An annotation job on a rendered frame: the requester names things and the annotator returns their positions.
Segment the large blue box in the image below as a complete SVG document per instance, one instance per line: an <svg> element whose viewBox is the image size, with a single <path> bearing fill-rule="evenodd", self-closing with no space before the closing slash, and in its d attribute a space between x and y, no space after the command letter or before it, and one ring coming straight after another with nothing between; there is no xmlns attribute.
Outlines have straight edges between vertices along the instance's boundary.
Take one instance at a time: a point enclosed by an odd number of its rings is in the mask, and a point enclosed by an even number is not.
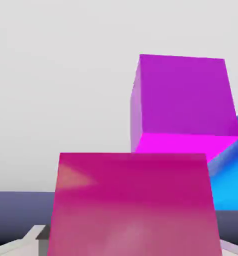
<svg viewBox="0 0 238 256"><path fill-rule="evenodd" d="M238 140L214 158L208 168L215 209L238 211Z"/></svg>

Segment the small purple cube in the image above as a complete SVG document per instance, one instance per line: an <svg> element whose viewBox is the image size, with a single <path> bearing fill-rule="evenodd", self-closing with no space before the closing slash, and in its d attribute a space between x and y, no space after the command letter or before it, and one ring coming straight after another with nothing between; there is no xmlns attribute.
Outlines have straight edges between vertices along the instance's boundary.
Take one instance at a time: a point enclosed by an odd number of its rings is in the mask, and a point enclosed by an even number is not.
<svg viewBox="0 0 238 256"><path fill-rule="evenodd" d="M141 54L130 97L136 153L204 153L208 161L238 140L222 58Z"/></svg>

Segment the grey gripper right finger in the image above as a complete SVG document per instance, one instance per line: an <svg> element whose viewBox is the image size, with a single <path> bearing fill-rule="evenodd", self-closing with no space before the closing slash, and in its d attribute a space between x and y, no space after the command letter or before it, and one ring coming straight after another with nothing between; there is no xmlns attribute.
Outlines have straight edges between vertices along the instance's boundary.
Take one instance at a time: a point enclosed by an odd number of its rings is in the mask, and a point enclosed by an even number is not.
<svg viewBox="0 0 238 256"><path fill-rule="evenodd" d="M222 256L238 256L238 245L220 240Z"/></svg>

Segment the small pink cube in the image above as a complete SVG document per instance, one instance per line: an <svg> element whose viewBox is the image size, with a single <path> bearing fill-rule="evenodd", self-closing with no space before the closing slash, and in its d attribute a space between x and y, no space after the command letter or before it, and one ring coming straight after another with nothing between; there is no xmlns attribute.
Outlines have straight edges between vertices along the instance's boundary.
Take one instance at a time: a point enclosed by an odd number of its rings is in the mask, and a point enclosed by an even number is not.
<svg viewBox="0 0 238 256"><path fill-rule="evenodd" d="M47 256L222 256L206 156L61 153Z"/></svg>

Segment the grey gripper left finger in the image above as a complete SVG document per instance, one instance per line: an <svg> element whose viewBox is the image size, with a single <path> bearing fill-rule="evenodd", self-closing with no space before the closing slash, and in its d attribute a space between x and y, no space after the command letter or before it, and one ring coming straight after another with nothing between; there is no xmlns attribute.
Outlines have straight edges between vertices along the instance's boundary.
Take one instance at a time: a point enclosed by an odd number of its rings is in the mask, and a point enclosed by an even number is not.
<svg viewBox="0 0 238 256"><path fill-rule="evenodd" d="M47 256L49 236L49 225L34 225L22 239L0 245L0 256Z"/></svg>

